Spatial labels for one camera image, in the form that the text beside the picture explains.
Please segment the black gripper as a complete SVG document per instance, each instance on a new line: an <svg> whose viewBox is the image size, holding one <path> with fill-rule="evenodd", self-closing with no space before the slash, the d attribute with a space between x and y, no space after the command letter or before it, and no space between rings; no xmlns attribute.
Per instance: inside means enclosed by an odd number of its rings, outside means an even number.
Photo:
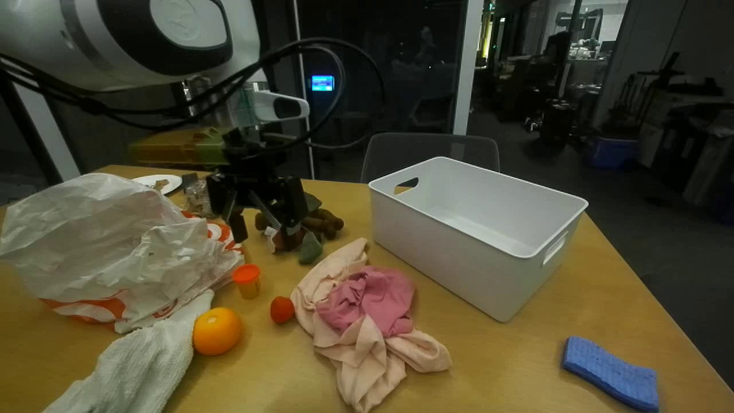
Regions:
<svg viewBox="0 0 734 413"><path fill-rule="evenodd" d="M253 128L231 128L223 136L223 143L226 163L218 170L216 193L229 197L226 221L234 241L247 238L239 200L250 194L278 200L278 217L286 231L293 231L308 213L308 201L298 178L278 174L278 167L286 160L286 150L275 143L261 143Z"/></svg>

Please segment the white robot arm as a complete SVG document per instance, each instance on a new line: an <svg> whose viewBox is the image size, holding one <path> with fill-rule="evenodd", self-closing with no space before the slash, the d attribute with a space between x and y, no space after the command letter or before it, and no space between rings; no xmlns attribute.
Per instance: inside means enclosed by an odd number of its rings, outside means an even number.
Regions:
<svg viewBox="0 0 734 413"><path fill-rule="evenodd" d="M63 140L51 99L83 106L91 91L192 77L211 82L198 109L223 109L231 130L309 112L266 88L278 57L260 51L250 0L0 0L0 54L47 143Z"/></svg>

